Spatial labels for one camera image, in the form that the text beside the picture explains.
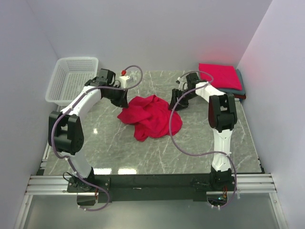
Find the pink-red t shirt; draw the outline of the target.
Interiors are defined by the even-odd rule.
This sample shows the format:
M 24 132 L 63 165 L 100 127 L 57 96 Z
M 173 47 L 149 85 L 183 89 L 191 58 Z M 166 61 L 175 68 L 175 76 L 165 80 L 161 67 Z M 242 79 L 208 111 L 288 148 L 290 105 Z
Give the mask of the pink-red t shirt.
M 141 142 L 149 137 L 161 138 L 169 135 L 169 123 L 172 124 L 172 134 L 175 135 L 182 128 L 183 122 L 177 112 L 170 119 L 171 110 L 168 106 L 167 101 L 156 95 L 136 96 L 117 118 L 126 125 L 133 125 L 134 138 Z

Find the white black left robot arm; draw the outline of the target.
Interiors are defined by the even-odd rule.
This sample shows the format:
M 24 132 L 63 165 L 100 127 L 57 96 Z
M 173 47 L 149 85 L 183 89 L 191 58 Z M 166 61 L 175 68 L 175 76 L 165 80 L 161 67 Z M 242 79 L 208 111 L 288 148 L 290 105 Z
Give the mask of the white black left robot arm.
M 100 69 L 66 108 L 49 115 L 49 145 L 58 158 L 68 161 L 73 170 L 72 178 L 85 192 L 94 189 L 95 179 L 93 168 L 81 152 L 84 144 L 82 122 L 102 98 L 109 99 L 116 107 L 128 107 L 127 85 L 130 80 L 126 70 L 117 78 L 113 71 Z

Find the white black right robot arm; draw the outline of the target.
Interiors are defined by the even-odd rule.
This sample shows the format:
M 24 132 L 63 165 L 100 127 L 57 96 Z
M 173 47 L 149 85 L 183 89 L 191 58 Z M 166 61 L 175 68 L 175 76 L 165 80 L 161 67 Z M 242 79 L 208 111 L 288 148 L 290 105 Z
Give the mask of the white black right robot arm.
M 224 93 L 202 80 L 198 72 L 192 71 L 176 80 L 177 89 L 172 89 L 172 97 L 169 105 L 170 119 L 175 110 L 183 110 L 188 107 L 189 100 L 201 97 L 208 102 L 208 122 L 213 130 L 214 153 L 211 165 L 209 185 L 214 190 L 234 182 L 232 177 L 233 166 L 230 162 L 231 136 L 237 123 L 237 111 L 233 94 Z

